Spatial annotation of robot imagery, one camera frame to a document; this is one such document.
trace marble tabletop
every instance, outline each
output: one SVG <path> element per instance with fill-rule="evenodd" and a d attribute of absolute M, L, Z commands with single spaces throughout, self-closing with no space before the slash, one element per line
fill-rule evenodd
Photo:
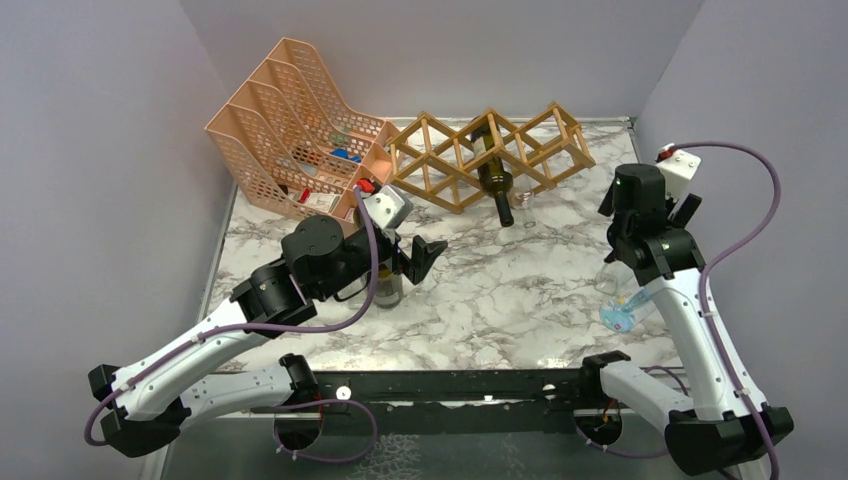
<path fill-rule="evenodd" d="M 446 123 L 459 128 L 465 122 Z M 584 123 L 583 132 L 597 165 L 539 194 L 531 210 L 534 227 L 516 223 L 502 229 L 486 199 L 454 215 L 412 197 L 415 208 L 399 233 L 448 240 L 449 247 L 424 282 L 404 285 L 400 305 L 372 307 L 339 332 L 282 335 L 221 369 L 261 368 L 289 352 L 304 355 L 313 370 L 576 367 L 587 355 L 611 350 L 622 350 L 641 365 L 679 365 L 658 314 L 627 334 L 607 329 L 598 319 L 604 295 L 593 288 L 593 279 L 609 252 L 609 220 L 596 210 L 615 167 L 636 162 L 636 154 L 624 122 Z M 531 133 L 544 143 L 556 127 L 542 124 Z M 409 140 L 412 146 L 416 142 L 423 143 Z M 255 268 L 279 258 L 280 239 L 296 224 L 251 206 L 239 192 L 210 308 L 225 301 Z M 305 325 L 344 320 L 363 297 L 318 304 L 318 317 Z"/>

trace purple cable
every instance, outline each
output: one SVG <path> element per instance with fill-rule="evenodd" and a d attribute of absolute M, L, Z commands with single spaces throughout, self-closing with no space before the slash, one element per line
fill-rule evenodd
<path fill-rule="evenodd" d="M 319 405 L 329 405 L 329 404 L 332 404 L 332 403 L 344 403 L 344 404 L 347 404 L 347 405 L 353 405 L 354 407 L 362 410 L 363 412 L 365 412 L 366 415 L 368 415 L 368 420 L 371 421 L 371 440 L 368 442 L 368 446 L 366 446 L 361 452 L 357 453 L 356 455 L 352 455 L 350 457 L 344 457 L 344 458 L 319 457 L 317 455 L 310 455 L 308 453 L 298 453 L 298 452 L 300 452 L 300 450 L 289 450 L 288 448 L 286 448 L 283 445 L 283 442 L 280 440 L 280 437 L 277 436 L 277 432 L 271 432 L 274 436 L 274 441 L 277 442 L 277 453 L 279 453 L 280 451 L 283 451 L 283 452 L 292 454 L 295 458 L 300 457 L 300 458 L 306 458 L 308 460 L 315 460 L 316 462 L 336 463 L 336 464 L 355 462 L 356 460 L 359 460 L 360 458 L 364 457 L 365 455 L 368 455 L 368 453 L 371 452 L 371 450 L 374 449 L 374 446 L 377 445 L 377 439 L 378 439 L 379 435 L 377 433 L 377 419 L 374 418 L 374 414 L 371 413 L 371 410 L 368 410 L 368 407 L 366 407 L 365 405 L 363 405 L 363 404 L 361 404 L 361 403 L 359 403 L 355 400 L 341 400 L 341 399 L 337 399 L 337 398 L 328 398 L 328 399 L 324 399 L 324 400 L 315 400 L 314 402 L 301 403 L 301 404 L 298 404 L 298 405 L 278 405 L 274 408 L 279 409 L 279 410 L 297 410 L 299 408 L 317 407 Z"/>
<path fill-rule="evenodd" d="M 360 318 L 365 316 L 365 312 L 368 311 L 368 308 L 371 306 L 371 302 L 374 301 L 374 296 L 377 293 L 377 273 L 379 270 L 380 262 L 377 258 L 377 235 L 374 232 L 374 225 L 371 223 L 371 217 L 368 215 L 368 209 L 365 207 L 365 202 L 362 200 L 362 195 L 360 194 L 360 188 L 358 186 L 353 188 L 353 196 L 356 198 L 356 206 L 359 209 L 359 214 L 362 217 L 362 223 L 365 224 L 365 232 L 368 235 L 368 247 L 371 250 L 371 278 L 368 282 L 368 293 L 365 296 L 365 302 L 359 307 L 359 310 L 353 314 L 349 319 L 344 322 L 337 323 L 335 325 L 327 325 L 324 327 L 296 327 L 291 325 L 262 325 L 262 324 L 235 324 L 235 325 L 227 325 L 224 327 L 217 327 L 211 330 L 207 330 L 201 334 L 197 335 L 197 342 L 205 341 L 209 337 L 213 337 L 215 335 L 219 335 L 225 332 L 232 332 L 236 330 L 250 330 L 250 331 L 266 331 L 266 332 L 294 332 L 294 333 L 329 333 L 341 330 L 343 328 L 347 328 L 357 321 Z M 151 363 L 147 368 L 138 372 L 138 375 L 127 380 L 127 383 L 123 385 L 123 388 L 118 388 L 109 395 L 106 396 L 100 403 L 97 404 L 94 411 L 89 415 L 88 420 L 85 422 L 85 431 L 83 432 L 83 438 L 85 439 L 85 443 L 94 446 L 94 447 L 102 447 L 106 445 L 106 442 L 103 440 L 96 440 L 92 436 L 92 430 L 94 429 L 94 423 L 97 421 L 97 417 L 100 415 L 106 406 L 112 403 L 119 395 L 124 392 L 124 388 L 134 387 L 135 384 L 143 380 L 145 377 L 162 367 L 162 365 L 168 363 L 173 360 L 179 354 L 183 353 L 187 349 L 191 348 L 195 342 L 189 340 L 182 345 L 174 348 L 170 352 L 166 353 L 162 357 L 160 357 L 155 362 Z"/>
<path fill-rule="evenodd" d="M 683 380 L 681 380 L 680 377 L 675 375 L 675 373 L 671 371 L 671 368 L 663 367 L 663 366 L 660 366 L 660 365 L 654 365 L 653 367 L 645 367 L 642 370 L 644 370 L 645 373 L 652 372 L 654 370 L 662 370 L 663 372 L 668 374 L 668 376 L 671 377 L 675 382 L 677 382 L 678 385 L 680 385 L 680 390 L 683 392 L 683 395 L 687 395 L 687 396 L 689 395 L 689 390 L 686 389 L 686 385 L 683 384 Z M 580 427 L 577 427 L 577 434 L 580 435 L 583 438 L 583 440 L 586 440 L 588 445 L 591 445 L 591 446 L 597 448 L 598 450 L 603 451 L 604 453 L 609 453 L 611 455 L 615 455 L 616 457 L 631 458 L 631 459 L 634 459 L 634 460 L 645 460 L 645 459 L 650 459 L 650 458 L 659 458 L 659 457 L 662 457 L 663 455 L 668 455 L 668 450 L 665 450 L 665 449 L 659 450 L 659 451 L 656 451 L 656 452 L 635 453 L 635 452 L 627 452 L 627 451 L 624 451 L 624 450 L 616 450 L 614 448 L 609 448 L 609 447 L 604 448 L 603 445 L 600 445 L 600 444 L 595 443 L 592 440 L 590 440 L 589 437 L 587 437 L 586 434 L 583 433 L 583 430 L 580 430 Z"/>
<path fill-rule="evenodd" d="M 734 243 L 730 247 L 728 247 L 723 252 L 719 253 L 715 258 L 707 262 L 707 265 L 704 266 L 704 271 L 701 273 L 701 277 L 698 280 L 698 297 L 701 304 L 701 310 L 704 312 L 704 320 L 707 322 L 707 327 L 710 329 L 710 335 L 713 337 L 713 341 L 716 344 L 716 348 L 718 350 L 719 357 L 721 358 L 721 362 L 724 364 L 725 370 L 727 370 L 728 375 L 730 376 L 730 381 L 733 383 L 733 388 L 737 391 L 741 392 L 744 388 L 742 384 L 742 379 L 739 377 L 739 373 L 733 368 L 733 363 L 730 360 L 730 356 L 727 353 L 727 348 L 724 346 L 724 343 L 721 341 L 721 337 L 718 333 L 718 328 L 716 327 L 715 320 L 710 314 L 710 305 L 709 299 L 707 298 L 707 280 L 709 278 L 710 272 L 713 267 L 715 267 L 719 262 L 730 256 L 732 253 L 736 252 L 740 248 L 744 247 L 748 242 L 754 239 L 760 232 L 766 228 L 766 225 L 771 222 L 772 217 L 774 217 L 775 212 L 777 211 L 777 206 L 780 205 L 780 178 L 777 176 L 777 170 L 774 168 L 771 162 L 766 159 L 761 153 L 752 150 L 744 145 L 738 145 L 735 143 L 728 142 L 689 142 L 689 143 L 681 143 L 674 144 L 670 147 L 669 150 L 679 150 L 686 148 L 698 148 L 698 147 L 721 147 L 721 148 L 729 148 L 731 150 L 738 150 L 740 152 L 747 153 L 752 157 L 756 158 L 766 167 L 768 170 L 769 176 L 771 177 L 772 188 L 774 189 L 774 194 L 771 200 L 771 206 L 769 207 L 766 216 L 763 217 L 763 220 L 751 230 L 751 233 L 745 235 L 742 240 Z M 766 428 L 765 423 L 763 422 L 763 417 L 760 412 L 757 410 L 757 407 L 754 405 L 754 402 L 751 401 L 751 397 L 745 395 L 744 393 L 740 394 L 739 397 L 742 399 L 742 402 L 745 403 L 745 407 L 748 408 L 748 411 L 751 412 L 751 416 L 754 418 L 754 423 L 757 425 L 757 430 L 760 432 L 760 436 L 763 438 L 763 445 L 766 447 L 766 452 L 768 452 L 769 463 L 771 464 L 771 480 L 777 480 L 780 475 L 780 467 L 777 463 L 777 451 L 774 448 L 774 443 L 771 441 L 771 436 L 768 433 L 768 429 Z"/>

